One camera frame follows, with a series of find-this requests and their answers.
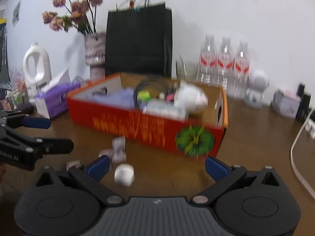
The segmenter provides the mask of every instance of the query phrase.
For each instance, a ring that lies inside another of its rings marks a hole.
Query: white cable
[[[293,148],[302,132],[302,130],[304,129],[305,125],[308,122],[308,119],[311,117],[311,114],[313,113],[314,108],[311,109],[311,111],[309,112],[308,116],[306,117],[305,122],[303,123],[302,127],[299,130],[299,133],[297,133],[297,136],[292,144],[291,147],[291,151],[290,151],[290,160],[291,160],[291,166],[293,169],[294,174],[296,175],[297,179],[301,182],[301,184],[306,188],[306,190],[310,193],[310,195],[313,197],[313,199],[315,199],[315,191],[313,190],[313,188],[311,187],[311,185],[306,181],[306,179],[301,175],[301,173],[298,171],[294,160],[293,160]]]

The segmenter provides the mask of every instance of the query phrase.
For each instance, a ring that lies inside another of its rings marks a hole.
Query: stuffed animal
[[[181,81],[174,95],[174,106],[183,107],[188,112],[197,112],[208,106],[208,97],[197,86]]]

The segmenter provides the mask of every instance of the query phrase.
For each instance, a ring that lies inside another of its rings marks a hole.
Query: wooden table
[[[289,160],[290,147],[301,123],[282,117],[268,107],[254,109],[234,100],[228,100],[228,104],[229,125],[218,159],[228,165],[242,164],[248,170],[273,166],[301,207],[302,216],[294,236],[315,235],[315,201],[295,178]],[[69,155],[46,155],[36,163],[35,171],[7,167],[7,174],[0,185],[1,236],[20,235],[12,217],[14,203],[42,166],[50,165],[60,170],[66,167],[66,162],[77,159],[87,164],[98,157],[100,150],[111,148],[112,142],[111,135],[73,125],[68,114],[56,118],[48,130],[20,128],[19,131],[29,136],[68,137],[74,142],[74,150]],[[314,146],[315,141],[303,132],[294,150],[298,169],[313,187]],[[190,199],[214,182],[205,172],[204,164],[193,159],[130,140],[126,143],[126,153],[127,162],[135,169],[132,187],[114,184],[115,165],[101,181],[124,198],[185,195]]]

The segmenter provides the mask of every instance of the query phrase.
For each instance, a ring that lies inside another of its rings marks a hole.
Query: black paper bag
[[[172,11],[165,4],[108,12],[106,75],[127,72],[171,77]]]

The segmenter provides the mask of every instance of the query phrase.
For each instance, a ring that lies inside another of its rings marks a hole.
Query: picture on wall
[[[21,1],[18,2],[18,4],[16,5],[16,7],[15,7],[15,9],[13,11],[13,19],[12,19],[13,26],[15,26],[16,23],[19,21],[20,4],[21,4]]]

